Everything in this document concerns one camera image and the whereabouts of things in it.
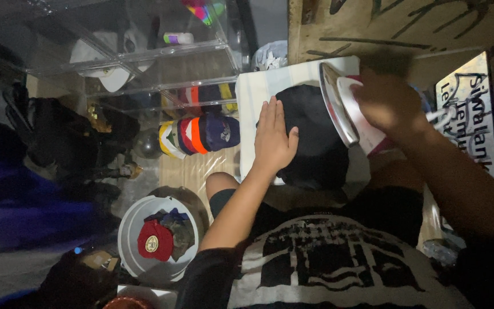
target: black shorts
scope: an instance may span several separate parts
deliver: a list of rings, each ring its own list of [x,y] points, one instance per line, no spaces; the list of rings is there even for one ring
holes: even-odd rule
[[[209,201],[213,217],[216,218],[235,191],[226,189],[213,195]],[[282,212],[263,202],[256,213],[249,239],[303,215],[328,213],[352,218],[367,228],[387,232],[415,247],[422,225],[422,206],[422,193],[397,186],[363,190],[341,208],[304,207]]]

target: plastic storage cabinet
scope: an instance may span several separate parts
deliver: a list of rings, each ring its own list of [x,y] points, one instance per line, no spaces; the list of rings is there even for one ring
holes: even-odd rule
[[[79,74],[87,100],[136,116],[235,102],[181,94],[235,81],[250,59],[235,0],[0,0],[0,61]]]

